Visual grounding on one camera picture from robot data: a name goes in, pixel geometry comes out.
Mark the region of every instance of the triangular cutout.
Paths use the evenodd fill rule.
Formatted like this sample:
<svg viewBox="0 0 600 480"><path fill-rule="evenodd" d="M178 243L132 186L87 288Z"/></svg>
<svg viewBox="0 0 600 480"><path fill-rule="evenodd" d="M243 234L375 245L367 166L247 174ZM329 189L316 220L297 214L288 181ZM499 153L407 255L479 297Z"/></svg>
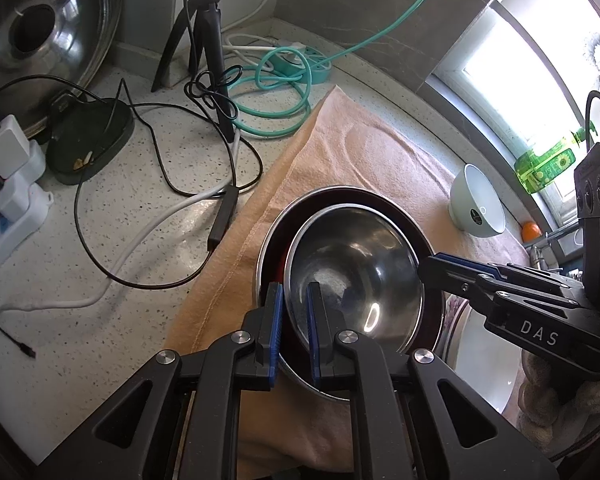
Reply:
<svg viewBox="0 0 600 480"><path fill-rule="evenodd" d="M152 386L153 383L151 381L140 383L98 425L95 430L96 438L122 449L131 446Z"/></svg>
<svg viewBox="0 0 600 480"><path fill-rule="evenodd" d="M497 435L497 430L448 381L438 383L440 395L454 425L460 445L466 449Z"/></svg>

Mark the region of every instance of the green dish soap bottle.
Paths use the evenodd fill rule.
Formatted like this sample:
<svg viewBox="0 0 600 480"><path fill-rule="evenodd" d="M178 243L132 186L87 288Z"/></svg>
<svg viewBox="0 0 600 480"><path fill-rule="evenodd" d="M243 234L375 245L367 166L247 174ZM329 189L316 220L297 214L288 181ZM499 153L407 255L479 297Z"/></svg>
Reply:
<svg viewBox="0 0 600 480"><path fill-rule="evenodd" d="M589 121L589 129L596 134L596 127ZM577 132L572 132L570 137L561 138L557 144L546 150L544 153L538 153L538 144L518 157L513 166L520 184L529 194L537 193L551 184L555 178L567 170L574 162L576 156L573 153L572 146L579 145L586 139L584 128L579 128Z"/></svg>

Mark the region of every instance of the white plate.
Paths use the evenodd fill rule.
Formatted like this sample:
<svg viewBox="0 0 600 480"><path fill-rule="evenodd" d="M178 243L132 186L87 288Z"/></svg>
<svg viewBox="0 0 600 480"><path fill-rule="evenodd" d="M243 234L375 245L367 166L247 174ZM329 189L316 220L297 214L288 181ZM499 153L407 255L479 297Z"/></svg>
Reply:
<svg viewBox="0 0 600 480"><path fill-rule="evenodd" d="M445 361L497 412L502 413L520 366L520 347L492 334L485 317L470 306L459 310Z"/></svg>

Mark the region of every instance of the orange fruit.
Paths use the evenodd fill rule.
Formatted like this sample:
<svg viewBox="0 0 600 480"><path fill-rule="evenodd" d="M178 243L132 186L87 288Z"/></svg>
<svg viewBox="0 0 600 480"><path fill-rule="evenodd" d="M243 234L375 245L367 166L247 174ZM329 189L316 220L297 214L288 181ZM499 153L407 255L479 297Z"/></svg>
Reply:
<svg viewBox="0 0 600 480"><path fill-rule="evenodd" d="M535 222L527 222L522 226L522 241L524 243L542 236L542 231Z"/></svg>

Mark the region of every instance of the hand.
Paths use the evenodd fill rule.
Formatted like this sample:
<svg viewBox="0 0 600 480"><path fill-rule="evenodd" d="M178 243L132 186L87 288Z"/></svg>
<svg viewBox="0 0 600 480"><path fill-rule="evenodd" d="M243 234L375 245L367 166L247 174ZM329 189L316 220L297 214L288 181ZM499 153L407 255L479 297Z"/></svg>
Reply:
<svg viewBox="0 0 600 480"><path fill-rule="evenodd" d="M571 400L560 402L549 363L523 351L522 367L526 378L518 393L516 425L547 456L572 446L600 424L600 381L583 382Z"/></svg>

